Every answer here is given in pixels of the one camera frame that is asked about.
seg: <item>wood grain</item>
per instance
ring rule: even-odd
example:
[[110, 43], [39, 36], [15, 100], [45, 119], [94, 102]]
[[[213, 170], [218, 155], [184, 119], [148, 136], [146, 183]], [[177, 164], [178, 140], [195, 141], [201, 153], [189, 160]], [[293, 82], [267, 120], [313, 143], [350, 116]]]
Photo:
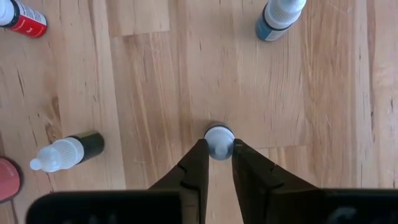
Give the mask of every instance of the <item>wood grain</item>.
[[107, 0], [111, 36], [170, 30], [168, 0]]
[[[0, 30], [0, 154], [25, 177], [2, 223], [53, 191], [144, 189], [213, 121], [317, 186], [396, 187], [394, 0], [308, 0], [272, 43], [254, 33], [265, 0], [24, 2], [49, 31]], [[29, 169], [41, 147], [91, 129], [103, 155]], [[207, 223], [242, 223], [231, 161], [209, 176]]]

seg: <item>paint bottle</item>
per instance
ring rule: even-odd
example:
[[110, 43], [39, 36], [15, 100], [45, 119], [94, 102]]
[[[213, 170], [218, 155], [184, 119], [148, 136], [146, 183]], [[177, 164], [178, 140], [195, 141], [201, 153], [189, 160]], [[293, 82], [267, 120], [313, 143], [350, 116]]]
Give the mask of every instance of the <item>paint bottle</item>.
[[47, 21], [43, 14], [16, 2], [0, 0], [0, 27], [38, 38], [45, 34]]
[[101, 154], [104, 145], [102, 135], [96, 131], [72, 135], [42, 148], [30, 161], [30, 168], [45, 172], [70, 169]]
[[205, 133], [209, 154], [213, 159], [223, 161], [231, 157], [234, 147], [235, 136], [223, 123], [213, 123], [212, 127]]
[[14, 161], [0, 156], [0, 203], [17, 195], [21, 184], [21, 168]]
[[299, 18], [307, 0], [269, 0], [256, 23], [261, 40], [273, 41], [281, 37]]

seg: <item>white cap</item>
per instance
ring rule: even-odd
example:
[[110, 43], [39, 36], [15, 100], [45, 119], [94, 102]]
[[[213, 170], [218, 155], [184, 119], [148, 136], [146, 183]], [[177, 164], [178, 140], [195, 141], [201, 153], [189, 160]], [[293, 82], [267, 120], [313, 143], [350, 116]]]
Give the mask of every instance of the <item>white cap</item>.
[[228, 159], [233, 152], [234, 134], [224, 126], [210, 128], [205, 139], [209, 145], [209, 153], [213, 159], [222, 161]]
[[307, 0], [269, 0], [264, 18], [275, 29], [285, 29], [300, 16]]
[[65, 138], [42, 148], [37, 157], [30, 161], [30, 168], [46, 172], [69, 169], [78, 164], [83, 156], [83, 145], [75, 138]]
[[0, 26], [10, 23], [14, 13], [15, 9], [10, 0], [0, 0]]

